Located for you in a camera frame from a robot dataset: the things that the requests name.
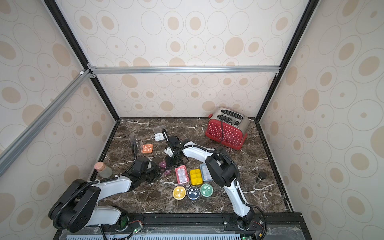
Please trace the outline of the yellow round pillbox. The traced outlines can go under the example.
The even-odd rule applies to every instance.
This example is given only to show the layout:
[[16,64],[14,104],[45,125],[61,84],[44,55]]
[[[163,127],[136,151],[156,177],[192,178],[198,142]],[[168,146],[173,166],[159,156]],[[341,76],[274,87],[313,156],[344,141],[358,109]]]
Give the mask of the yellow round pillbox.
[[186,194],[186,189],[183,186],[177,186],[173,189],[173,197],[178,201],[183,200]]

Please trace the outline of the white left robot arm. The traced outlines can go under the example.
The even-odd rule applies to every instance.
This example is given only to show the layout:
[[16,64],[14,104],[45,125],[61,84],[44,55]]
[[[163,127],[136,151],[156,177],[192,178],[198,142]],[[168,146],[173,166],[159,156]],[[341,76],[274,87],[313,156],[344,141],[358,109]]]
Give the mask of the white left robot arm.
[[120,175],[91,182],[73,181],[49,211],[54,228],[75,233],[84,227],[111,225],[118,231],[125,230],[129,225],[127,212],[119,207],[99,206],[99,201],[133,191],[142,183],[151,184],[164,171],[150,159],[139,157],[136,145],[132,146],[132,152],[133,164]]

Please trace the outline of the green round pillbox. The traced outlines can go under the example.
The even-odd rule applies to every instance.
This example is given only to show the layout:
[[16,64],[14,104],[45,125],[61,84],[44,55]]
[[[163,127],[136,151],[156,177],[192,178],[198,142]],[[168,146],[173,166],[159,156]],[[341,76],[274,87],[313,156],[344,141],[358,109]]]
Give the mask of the green round pillbox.
[[202,184],[200,187],[200,193],[203,197],[209,198],[213,195],[214,189],[210,184]]

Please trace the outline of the teal rectangular pillbox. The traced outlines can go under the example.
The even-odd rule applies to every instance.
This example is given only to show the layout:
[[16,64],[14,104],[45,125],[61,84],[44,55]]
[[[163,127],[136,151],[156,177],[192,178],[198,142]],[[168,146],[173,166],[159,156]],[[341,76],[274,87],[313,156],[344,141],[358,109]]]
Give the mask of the teal rectangular pillbox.
[[213,180],[206,164],[200,164],[200,170],[201,170],[203,182],[209,182]]

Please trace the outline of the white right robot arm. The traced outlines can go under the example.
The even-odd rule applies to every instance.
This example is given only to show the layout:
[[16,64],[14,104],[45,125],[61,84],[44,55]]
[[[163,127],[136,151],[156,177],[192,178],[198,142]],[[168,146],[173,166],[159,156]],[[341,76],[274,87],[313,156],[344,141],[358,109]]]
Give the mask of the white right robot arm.
[[184,158],[196,159],[206,164],[213,181],[224,188],[228,195],[234,213],[238,216],[239,228],[245,230],[254,222],[254,209],[257,209],[262,215],[263,222],[261,225],[264,231],[268,229],[267,219],[262,209],[247,202],[239,184],[239,168],[230,158],[226,149],[222,147],[210,149],[197,145],[188,139],[180,140],[177,136],[169,136],[164,128],[162,135],[168,145],[165,149],[165,153],[168,154],[166,157],[167,167],[182,166]]

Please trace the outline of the white pillbox with amber lid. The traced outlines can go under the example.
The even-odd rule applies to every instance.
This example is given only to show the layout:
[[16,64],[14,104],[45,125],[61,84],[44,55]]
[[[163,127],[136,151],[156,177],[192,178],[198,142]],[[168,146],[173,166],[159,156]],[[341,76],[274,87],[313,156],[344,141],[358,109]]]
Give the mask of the white pillbox with amber lid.
[[200,186],[203,184],[203,177],[200,169],[190,170],[190,181],[192,186]]

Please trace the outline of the dark blue round pillbox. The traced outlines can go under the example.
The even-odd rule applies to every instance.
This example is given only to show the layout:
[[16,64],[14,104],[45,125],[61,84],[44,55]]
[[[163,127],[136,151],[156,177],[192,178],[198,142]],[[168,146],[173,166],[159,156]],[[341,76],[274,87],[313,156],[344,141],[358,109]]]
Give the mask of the dark blue round pillbox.
[[190,200],[197,200],[199,197],[200,197],[200,191],[197,187],[195,186],[192,186],[192,187],[189,187],[188,190],[187,190],[187,197],[190,199]]

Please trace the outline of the red pillbox clear lid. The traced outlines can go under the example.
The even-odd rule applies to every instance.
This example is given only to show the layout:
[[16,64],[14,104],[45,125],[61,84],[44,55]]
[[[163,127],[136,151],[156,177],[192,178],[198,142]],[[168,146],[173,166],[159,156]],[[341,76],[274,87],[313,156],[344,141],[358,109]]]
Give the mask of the red pillbox clear lid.
[[181,165],[180,167],[175,168],[175,172],[179,185],[187,184],[189,182],[189,176],[185,165]]

